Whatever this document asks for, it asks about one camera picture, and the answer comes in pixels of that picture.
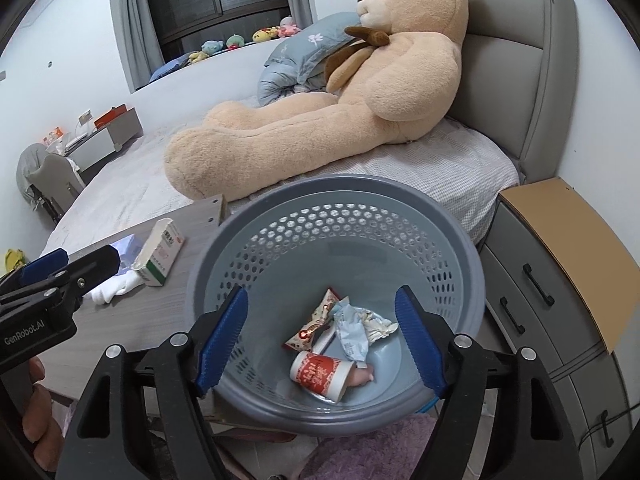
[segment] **wall outlet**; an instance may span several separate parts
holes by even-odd
[[[91,110],[87,110],[84,114],[78,117],[80,126],[84,126],[85,124],[87,124],[89,122],[89,119],[91,119],[92,117],[93,116],[91,115]]]

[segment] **red and white paper cup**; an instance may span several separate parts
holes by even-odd
[[[289,376],[307,390],[333,402],[340,402],[353,365],[352,361],[302,351],[293,361]]]

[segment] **brown cardboard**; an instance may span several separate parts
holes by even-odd
[[[640,303],[640,268],[596,211],[564,180],[501,192],[555,258],[611,352]]]

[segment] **laundry basket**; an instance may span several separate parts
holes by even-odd
[[[484,311],[478,252],[456,219],[425,194],[372,176],[295,182],[226,220],[191,272],[188,326],[236,284],[248,291],[249,314],[216,390],[269,428],[315,436],[372,431],[434,399],[399,331],[369,350],[375,381],[340,403],[289,379],[295,352],[283,343],[327,288],[395,320],[396,290],[409,285],[426,310],[471,336]],[[339,351],[334,341],[327,353]]]

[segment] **wooden table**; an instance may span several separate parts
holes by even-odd
[[[102,353],[114,343],[127,351],[158,346],[175,332],[187,330],[184,323],[184,293],[194,261],[225,215],[222,196],[194,202],[161,217],[105,238],[70,256],[80,256],[135,234],[146,239],[160,218],[172,218],[186,241],[163,286],[140,286],[116,297],[107,305],[85,299],[74,315],[78,333],[40,355],[47,371],[44,386],[69,399],[79,399]],[[149,413],[158,414],[155,395],[145,394]],[[204,413],[210,415],[210,403]]]

